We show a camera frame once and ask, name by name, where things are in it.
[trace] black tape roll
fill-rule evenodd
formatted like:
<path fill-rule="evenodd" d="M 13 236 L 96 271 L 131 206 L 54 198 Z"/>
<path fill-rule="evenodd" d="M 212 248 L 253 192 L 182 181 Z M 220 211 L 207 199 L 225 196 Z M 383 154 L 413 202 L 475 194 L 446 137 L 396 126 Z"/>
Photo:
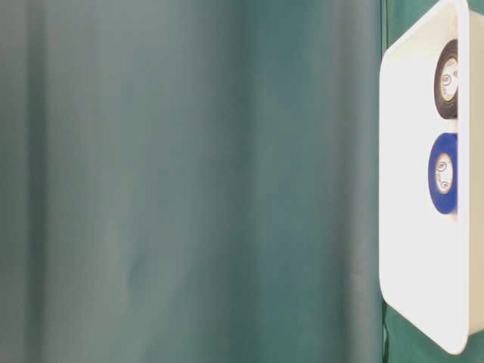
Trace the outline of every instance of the black tape roll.
<path fill-rule="evenodd" d="M 433 81 L 437 110 L 444 119 L 457 117 L 458 64 L 457 39 L 454 39 L 442 50 Z"/>

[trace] blue electrical tape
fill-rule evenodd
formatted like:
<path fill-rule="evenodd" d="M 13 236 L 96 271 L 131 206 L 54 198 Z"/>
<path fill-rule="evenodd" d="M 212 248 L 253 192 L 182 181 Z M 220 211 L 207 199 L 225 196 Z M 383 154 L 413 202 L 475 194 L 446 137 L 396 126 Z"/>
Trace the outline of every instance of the blue electrical tape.
<path fill-rule="evenodd" d="M 441 134 L 433 144 L 429 190 L 439 212 L 449 214 L 457 209 L 457 134 Z"/>

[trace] electrical tape roll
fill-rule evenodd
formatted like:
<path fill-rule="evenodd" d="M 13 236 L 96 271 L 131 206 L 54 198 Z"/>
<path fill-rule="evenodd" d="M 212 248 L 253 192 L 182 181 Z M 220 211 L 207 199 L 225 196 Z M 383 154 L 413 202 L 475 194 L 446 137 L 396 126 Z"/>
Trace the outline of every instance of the electrical tape roll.
<path fill-rule="evenodd" d="M 437 62 L 433 95 L 437 111 L 444 119 L 457 117 L 458 101 L 458 43 L 457 39 L 445 45 Z"/>
<path fill-rule="evenodd" d="M 433 205 L 442 214 L 457 210 L 457 134 L 441 134 L 429 158 L 429 191 Z"/>

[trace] white label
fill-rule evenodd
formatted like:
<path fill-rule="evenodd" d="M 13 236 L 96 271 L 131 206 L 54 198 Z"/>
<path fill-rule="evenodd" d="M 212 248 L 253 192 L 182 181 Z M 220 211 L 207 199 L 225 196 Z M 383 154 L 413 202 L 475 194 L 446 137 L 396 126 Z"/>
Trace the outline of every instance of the white label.
<path fill-rule="evenodd" d="M 450 58 L 445 62 L 440 76 L 440 93 L 444 100 L 449 102 L 457 92 L 459 86 L 458 62 L 455 58 Z"/>
<path fill-rule="evenodd" d="M 451 190 L 453 174 L 451 157 L 446 153 L 440 154 L 436 164 L 436 184 L 440 193 L 447 194 Z"/>

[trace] green curtain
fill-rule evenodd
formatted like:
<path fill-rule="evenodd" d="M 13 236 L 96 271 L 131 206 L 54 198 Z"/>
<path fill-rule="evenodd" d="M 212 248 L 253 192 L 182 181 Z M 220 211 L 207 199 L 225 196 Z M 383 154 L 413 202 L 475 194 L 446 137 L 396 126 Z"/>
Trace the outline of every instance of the green curtain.
<path fill-rule="evenodd" d="M 0 360 L 381 361 L 377 0 L 0 2 Z"/>
<path fill-rule="evenodd" d="M 434 0 L 384 1 L 382 31 L 386 34 L 384 39 L 386 45 L 390 46 L 394 43 L 435 3 Z M 469 0 L 469 6 L 472 10 L 484 12 L 483 0 Z M 387 361 L 389 363 L 484 361 L 484 333 L 471 336 L 461 355 L 449 355 L 390 307 L 386 310 L 385 322 L 388 330 Z"/>

